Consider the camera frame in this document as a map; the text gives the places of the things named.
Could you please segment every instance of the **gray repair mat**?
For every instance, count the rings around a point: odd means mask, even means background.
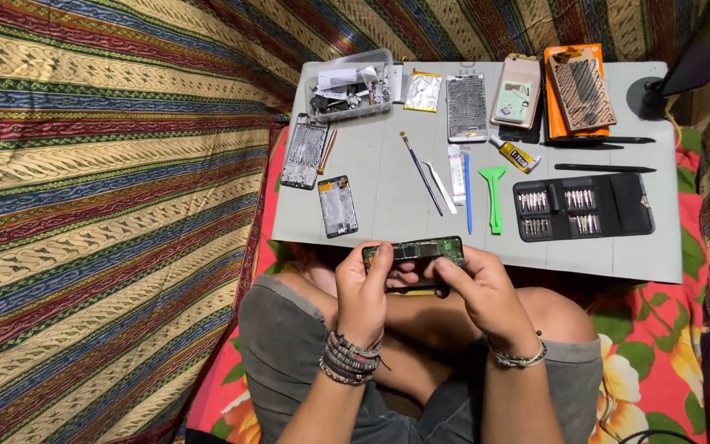
[[[313,69],[315,64],[309,62],[303,66],[300,85],[304,85],[309,75],[316,74]],[[443,78],[455,74],[482,73],[490,110],[497,93],[501,66],[497,62],[406,62],[405,71],[411,72],[415,68],[441,74]],[[358,231],[327,238],[316,187],[313,190],[281,187],[271,237],[276,240],[354,247],[370,239],[404,242],[460,236],[465,244],[491,251],[503,263],[511,266],[681,283],[681,230],[673,127],[667,121],[641,120],[629,109],[626,97],[626,91],[636,80],[647,76],[662,77],[665,73],[666,65],[663,62],[606,63],[604,66],[607,91],[618,118],[618,123],[611,127],[611,135],[651,137],[656,139],[656,143],[625,145],[624,149],[606,151],[517,143],[531,156],[541,156],[541,163],[530,174],[519,171],[500,155],[497,148],[488,143],[460,144],[462,153],[470,155],[472,235],[467,232],[465,207],[457,207],[457,214],[451,214],[434,186],[429,170],[422,165],[443,208],[443,217],[439,216],[399,136],[400,131],[406,132],[419,161],[429,160],[434,165],[450,193],[447,116],[443,102],[447,94],[445,86],[440,92],[437,113],[406,111],[401,109],[401,105],[395,104],[386,114],[341,121],[338,123],[339,134],[325,167],[325,174],[317,180],[348,176]],[[305,100],[305,92],[298,90],[292,123],[298,112],[304,112]],[[498,135],[498,127],[489,124],[488,132],[489,135]],[[647,236],[523,242],[519,237],[511,195],[515,183],[600,174],[558,171],[554,168],[557,163],[656,168],[656,172],[643,175],[656,230]],[[507,166],[506,174],[498,183],[503,233],[493,236],[489,228],[489,189],[487,181],[477,173],[477,169],[499,165]]]

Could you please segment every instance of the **paintbrush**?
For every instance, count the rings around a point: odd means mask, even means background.
[[[426,190],[429,192],[429,195],[431,196],[431,201],[435,202],[435,207],[437,207],[437,212],[440,213],[440,216],[443,215],[443,209],[440,208],[440,204],[437,203],[437,198],[435,197],[434,192],[431,191],[431,187],[429,187],[429,181],[426,180],[426,176],[424,176],[424,170],[420,169],[420,164],[418,163],[418,157],[415,156],[415,152],[413,151],[413,148],[409,145],[409,141],[407,140],[407,136],[405,136],[404,131],[401,131],[399,133],[402,139],[404,139],[405,145],[407,146],[407,149],[409,150],[409,155],[413,157],[413,162],[415,163],[415,167],[418,168],[418,174],[420,174],[420,178],[424,180],[424,185],[426,186]]]
[[[333,142],[336,141],[336,134],[339,132],[339,126],[337,125],[333,128],[333,132],[330,133],[330,138],[327,139],[327,145],[325,145],[325,152],[322,154],[322,159],[320,160],[320,166],[316,168],[317,174],[324,174],[325,164],[327,163],[327,157],[330,156],[330,149],[333,148]]]

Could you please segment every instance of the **gray shorts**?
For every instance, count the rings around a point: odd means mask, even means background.
[[[262,443],[276,442],[320,371],[327,329],[322,313],[279,280],[259,276],[240,306],[240,350],[262,427]],[[567,444],[584,444],[597,415],[602,362],[599,341],[547,341],[550,395]],[[474,443],[484,393],[486,341],[477,341],[454,373],[429,398],[418,420],[388,410],[368,382],[352,443]]]

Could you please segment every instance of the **hand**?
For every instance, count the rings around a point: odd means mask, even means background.
[[[380,245],[371,260],[369,275],[363,265],[364,247]],[[370,348],[383,336],[387,301],[385,281],[394,261],[389,243],[365,242],[355,247],[336,267],[339,295],[339,334],[360,348]]]
[[[464,252],[465,269],[439,257],[424,270],[425,277],[437,274],[458,292],[470,319],[501,352],[535,356],[539,350],[536,332],[500,259],[467,246]]]

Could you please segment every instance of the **bracelet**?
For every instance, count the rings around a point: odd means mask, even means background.
[[[360,386],[374,377],[374,370],[380,366],[380,362],[380,342],[374,348],[365,350],[333,331],[325,339],[320,369],[325,376],[336,382]]]
[[[547,356],[547,344],[545,344],[544,340],[541,338],[539,338],[539,342],[539,352],[533,358],[523,358],[519,356],[507,355],[506,353],[503,353],[502,351],[499,351],[498,349],[492,347],[492,344],[489,344],[489,348],[492,350],[492,353],[495,354],[495,359],[497,360],[498,364],[508,368],[528,368],[537,365],[541,362],[542,359],[544,359],[545,356]]]

